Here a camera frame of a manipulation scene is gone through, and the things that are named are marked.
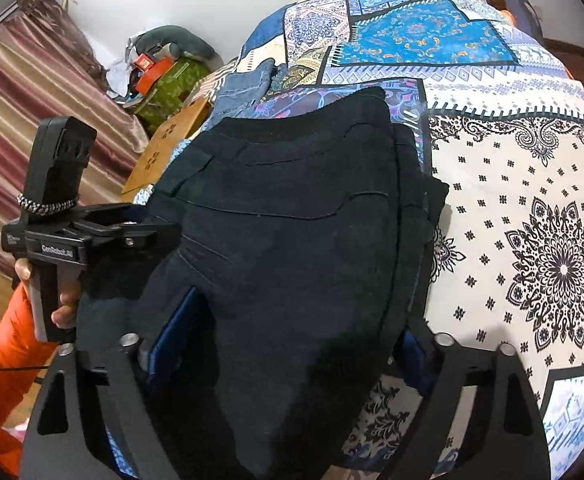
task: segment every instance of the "striped curtain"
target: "striped curtain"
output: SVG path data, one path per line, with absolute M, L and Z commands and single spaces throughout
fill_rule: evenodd
M 104 73 L 56 0 L 20 0 L 0 24 L 0 229 L 19 215 L 27 162 L 41 120 L 75 116 L 98 131 L 80 187 L 84 204 L 116 202 L 147 145 L 139 122 L 103 89 Z M 0 249 L 0 273 L 12 259 Z

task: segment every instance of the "finger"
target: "finger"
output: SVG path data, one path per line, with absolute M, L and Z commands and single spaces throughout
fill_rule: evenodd
M 80 282 L 65 283 L 60 289 L 60 304 L 72 305 L 80 299 Z
M 26 258 L 19 258 L 14 264 L 14 270 L 21 282 L 26 282 L 32 275 L 32 264 Z
M 63 305 L 52 313 L 52 322 L 58 328 L 72 328 L 76 325 L 76 307 Z

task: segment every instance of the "black cable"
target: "black cable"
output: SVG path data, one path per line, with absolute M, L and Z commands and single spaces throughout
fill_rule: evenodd
M 49 366 L 21 366 L 19 368 L 0 368 L 0 372 L 25 372 L 27 370 L 47 370 Z

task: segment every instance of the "patterned quilt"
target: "patterned quilt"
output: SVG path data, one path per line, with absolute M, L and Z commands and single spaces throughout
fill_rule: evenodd
M 423 170 L 450 184 L 429 326 L 466 346 L 517 348 L 560 478 L 584 447 L 583 86 L 478 0 L 305 0 L 265 18 L 193 98 L 213 100 L 228 73 L 267 58 L 283 70 L 241 117 L 293 116 L 364 86 L 385 89 Z M 453 467 L 473 396 L 466 388 L 437 474 Z M 325 479 L 376 478 L 420 401 L 382 376 Z

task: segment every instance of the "metal bolt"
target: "metal bolt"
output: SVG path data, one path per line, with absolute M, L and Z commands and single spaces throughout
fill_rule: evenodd
M 505 355 L 515 356 L 517 354 L 517 349 L 514 348 L 510 343 L 501 343 L 499 345 L 499 350 L 503 352 Z
M 454 338 L 447 332 L 439 332 L 434 336 L 434 341 L 440 346 L 452 346 Z
M 140 341 L 140 336 L 134 332 L 125 334 L 120 338 L 121 346 L 133 346 Z
M 69 355 L 74 351 L 74 345 L 72 343 L 65 343 L 60 345 L 58 348 L 59 355 Z

